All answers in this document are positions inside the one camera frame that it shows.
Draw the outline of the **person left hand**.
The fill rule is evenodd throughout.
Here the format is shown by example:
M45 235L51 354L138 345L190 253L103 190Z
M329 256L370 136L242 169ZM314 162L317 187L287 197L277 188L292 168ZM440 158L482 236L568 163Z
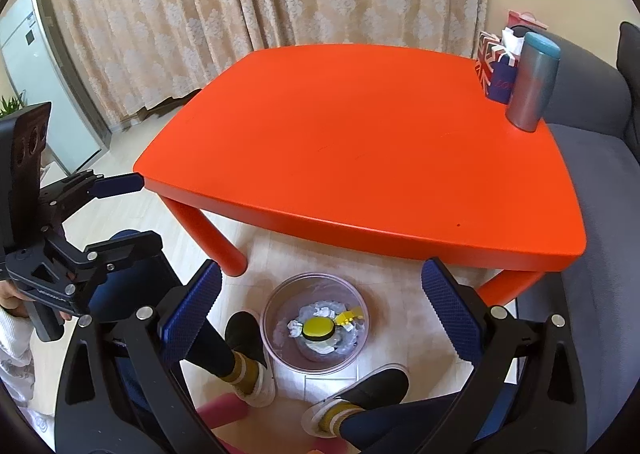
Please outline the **person left hand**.
M29 318L25 303L29 298L19 292L10 281L0 281L0 304L13 316Z

